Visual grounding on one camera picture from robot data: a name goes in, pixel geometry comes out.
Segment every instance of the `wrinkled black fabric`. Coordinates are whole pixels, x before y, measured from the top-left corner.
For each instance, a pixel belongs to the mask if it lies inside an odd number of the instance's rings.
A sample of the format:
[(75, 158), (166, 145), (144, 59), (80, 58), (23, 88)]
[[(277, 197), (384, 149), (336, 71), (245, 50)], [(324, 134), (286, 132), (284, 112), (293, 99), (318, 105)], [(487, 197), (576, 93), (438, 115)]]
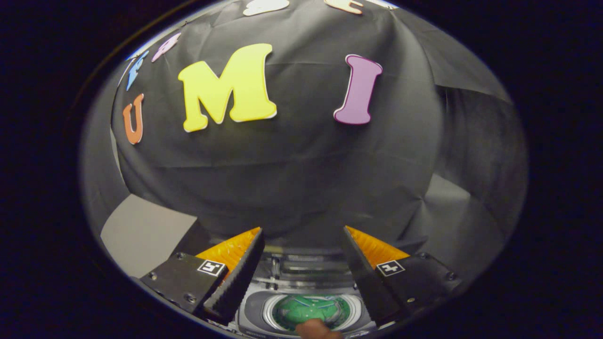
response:
[[(428, 236), (427, 250), (467, 281), (502, 250), (527, 187), (517, 112), (475, 55), (422, 19), (367, 2), (362, 16), (323, 1), (245, 17), (234, 2), (149, 48), (129, 91), (116, 89), (112, 130), (132, 193), (198, 217), (214, 238), (264, 228), (267, 244), (338, 246), (348, 224), (384, 241)], [(159, 46), (182, 33), (151, 63)], [(239, 48), (269, 43), (273, 119), (186, 133), (178, 73), (206, 61), (220, 76)], [(348, 54), (378, 62), (371, 122), (336, 122)], [(125, 136), (122, 111), (144, 93), (144, 134)]]

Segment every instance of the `green object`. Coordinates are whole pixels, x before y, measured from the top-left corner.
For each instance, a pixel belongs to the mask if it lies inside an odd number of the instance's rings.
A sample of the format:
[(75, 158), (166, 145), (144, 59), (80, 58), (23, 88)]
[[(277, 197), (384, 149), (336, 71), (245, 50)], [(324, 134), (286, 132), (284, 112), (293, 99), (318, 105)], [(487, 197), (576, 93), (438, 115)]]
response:
[(272, 316), (288, 331), (295, 331), (296, 325), (313, 318), (334, 329), (350, 317), (350, 305), (337, 296), (292, 294), (276, 303)]

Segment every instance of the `pink foam letter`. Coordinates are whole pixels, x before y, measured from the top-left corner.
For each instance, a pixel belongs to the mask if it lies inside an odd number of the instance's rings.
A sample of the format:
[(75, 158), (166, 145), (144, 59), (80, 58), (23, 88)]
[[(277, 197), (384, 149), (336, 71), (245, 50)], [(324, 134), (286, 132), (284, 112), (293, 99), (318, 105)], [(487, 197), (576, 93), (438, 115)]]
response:
[(346, 63), (352, 69), (350, 82), (347, 85), (343, 106), (337, 109), (333, 116), (335, 120), (343, 124), (366, 124), (371, 121), (371, 115), (368, 114), (368, 103), (371, 100), (375, 79), (377, 79), (377, 75), (383, 73), (383, 67), (374, 61), (354, 54), (346, 57)]
[(181, 34), (182, 33), (178, 33), (175, 36), (169, 38), (166, 42), (164, 42), (151, 59), (151, 62), (155, 62), (155, 60), (157, 60), (160, 56), (164, 55), (167, 51), (169, 51), (170, 48), (174, 47), (174, 45), (178, 42), (178, 37)]

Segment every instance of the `gray surface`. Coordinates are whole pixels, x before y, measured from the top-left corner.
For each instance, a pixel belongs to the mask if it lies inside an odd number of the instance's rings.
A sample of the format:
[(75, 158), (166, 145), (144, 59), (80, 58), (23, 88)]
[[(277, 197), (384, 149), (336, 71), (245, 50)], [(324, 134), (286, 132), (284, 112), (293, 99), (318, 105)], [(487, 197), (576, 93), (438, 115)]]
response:
[(80, 148), (82, 203), (94, 234), (99, 234), (109, 215), (130, 191), (126, 188), (112, 151), (110, 132), (115, 84), (123, 63), (108, 77), (87, 112)]
[(109, 216), (101, 239), (126, 274), (142, 277), (168, 259), (196, 220), (131, 194)]

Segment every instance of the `orange soft gripper pad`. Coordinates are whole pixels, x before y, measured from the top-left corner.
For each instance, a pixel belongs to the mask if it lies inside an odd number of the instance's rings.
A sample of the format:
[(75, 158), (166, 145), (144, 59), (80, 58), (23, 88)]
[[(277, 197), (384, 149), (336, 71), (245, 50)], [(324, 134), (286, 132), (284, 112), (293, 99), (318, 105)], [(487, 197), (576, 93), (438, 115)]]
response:
[(248, 230), (197, 254), (196, 257), (226, 264), (229, 270), (224, 277), (226, 280), (259, 231), (260, 227)]
[(384, 262), (399, 260), (409, 257), (410, 255), (383, 242), (373, 236), (370, 236), (364, 232), (360, 232), (357, 229), (353, 229), (350, 226), (346, 226), (346, 229), (356, 241), (358, 247), (362, 250), (362, 253), (367, 258), (373, 269), (377, 264)]

